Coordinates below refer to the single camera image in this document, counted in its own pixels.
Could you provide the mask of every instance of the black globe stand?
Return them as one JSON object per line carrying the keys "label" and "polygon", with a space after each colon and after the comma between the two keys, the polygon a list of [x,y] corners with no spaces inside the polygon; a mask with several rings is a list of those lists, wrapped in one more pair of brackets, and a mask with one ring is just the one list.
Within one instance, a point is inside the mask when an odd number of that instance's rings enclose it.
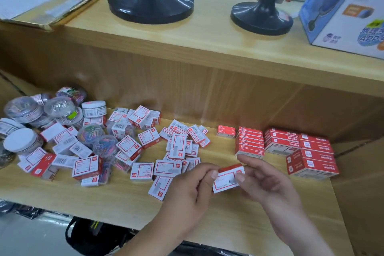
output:
{"label": "black globe stand", "polygon": [[168,24],[189,17],[194,0],[108,0],[111,12],[140,24]]}
{"label": "black globe stand", "polygon": [[290,31],[293,19],[276,9],[276,0],[241,2],[232,7],[231,19],[239,27],[261,35],[284,35]]}

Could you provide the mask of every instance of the green sticker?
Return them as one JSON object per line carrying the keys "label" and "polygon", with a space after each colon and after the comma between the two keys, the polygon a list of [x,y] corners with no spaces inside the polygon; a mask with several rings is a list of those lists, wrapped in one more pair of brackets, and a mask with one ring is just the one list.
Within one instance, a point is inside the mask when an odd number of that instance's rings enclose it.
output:
{"label": "green sticker", "polygon": [[71,119],[75,118],[76,116],[77,116],[77,112],[73,112],[73,113],[71,113],[69,116],[67,116],[67,118],[68,118],[69,120],[71,120]]}

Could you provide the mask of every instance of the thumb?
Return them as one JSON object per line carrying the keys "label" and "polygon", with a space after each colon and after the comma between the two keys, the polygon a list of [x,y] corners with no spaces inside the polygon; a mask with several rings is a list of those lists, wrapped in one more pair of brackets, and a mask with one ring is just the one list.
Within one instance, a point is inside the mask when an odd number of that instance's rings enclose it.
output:
{"label": "thumb", "polygon": [[209,199],[212,194],[212,186],[214,185],[217,175],[217,170],[211,170],[207,172],[204,178],[200,181],[199,188],[197,189],[197,205],[199,208],[208,208]]}
{"label": "thumb", "polygon": [[264,201],[267,192],[261,188],[256,178],[247,176],[244,173],[237,173],[235,177],[240,187],[247,194],[249,194],[253,200],[259,203],[262,203]]}

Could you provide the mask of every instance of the black bag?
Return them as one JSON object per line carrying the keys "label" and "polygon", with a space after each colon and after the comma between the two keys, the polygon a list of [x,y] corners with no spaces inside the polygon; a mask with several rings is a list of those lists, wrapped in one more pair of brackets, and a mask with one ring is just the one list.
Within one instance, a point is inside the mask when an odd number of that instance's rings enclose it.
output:
{"label": "black bag", "polygon": [[[69,236],[68,230],[73,226]],[[73,217],[65,230],[65,239],[85,256],[104,256],[133,238],[129,229],[98,221]]]}

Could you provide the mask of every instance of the finger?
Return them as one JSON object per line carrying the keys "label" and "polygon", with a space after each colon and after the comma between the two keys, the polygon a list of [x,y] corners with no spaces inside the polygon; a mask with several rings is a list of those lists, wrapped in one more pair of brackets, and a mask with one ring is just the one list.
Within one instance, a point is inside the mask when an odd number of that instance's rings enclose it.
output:
{"label": "finger", "polygon": [[189,181],[190,184],[194,184],[195,187],[198,186],[199,182],[204,178],[210,170],[218,170],[219,166],[211,163],[200,163],[197,164],[195,168],[191,171],[188,171],[185,174],[185,180]]}
{"label": "finger", "polygon": [[263,203],[267,192],[261,188],[256,178],[243,173],[237,173],[235,177],[240,187],[245,190],[253,200]]}
{"label": "finger", "polygon": [[217,175],[217,170],[211,170],[200,181],[199,187],[197,189],[198,196],[196,202],[199,208],[204,210],[208,208],[209,199],[212,195],[212,186],[214,185]]}
{"label": "finger", "polygon": [[265,178],[265,175],[260,170],[250,166],[244,166],[244,171],[248,176],[256,177],[258,180],[263,180]]}
{"label": "finger", "polygon": [[277,176],[278,178],[286,178],[285,174],[282,173],[281,171],[277,170],[274,166],[272,166],[270,163],[254,158],[254,157],[249,157],[244,154],[237,155],[237,160],[240,162],[247,164],[248,166],[251,166],[253,168],[256,168],[261,171],[261,173],[265,176]]}

